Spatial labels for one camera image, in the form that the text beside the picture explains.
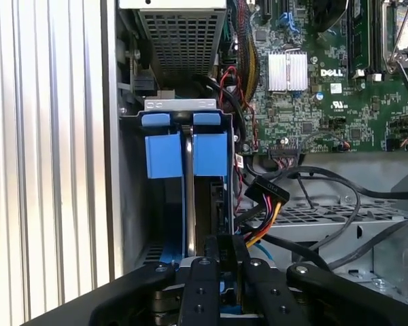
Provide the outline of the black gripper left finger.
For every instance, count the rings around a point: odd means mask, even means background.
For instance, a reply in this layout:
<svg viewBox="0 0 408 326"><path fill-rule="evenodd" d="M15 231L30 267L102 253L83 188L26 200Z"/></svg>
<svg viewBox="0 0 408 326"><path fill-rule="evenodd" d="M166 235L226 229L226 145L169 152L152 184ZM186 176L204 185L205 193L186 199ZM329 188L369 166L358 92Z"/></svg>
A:
<svg viewBox="0 0 408 326"><path fill-rule="evenodd" d="M46 312L28 325L217 325L218 240L175 268L154 262Z"/></svg>

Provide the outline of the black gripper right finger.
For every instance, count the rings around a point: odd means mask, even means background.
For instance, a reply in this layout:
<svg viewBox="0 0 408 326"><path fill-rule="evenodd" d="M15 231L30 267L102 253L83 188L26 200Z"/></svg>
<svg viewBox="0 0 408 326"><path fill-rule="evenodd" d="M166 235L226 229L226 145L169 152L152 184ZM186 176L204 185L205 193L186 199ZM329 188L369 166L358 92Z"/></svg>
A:
<svg viewBox="0 0 408 326"><path fill-rule="evenodd" d="M281 238L274 243L307 262L292 264L286 272L280 272L261 259L251 258L242 236L233 237L243 283L268 325L311 324L292 289L324 304L338 325L408 325L407 304L332 273L328 264L307 247Z"/></svg>

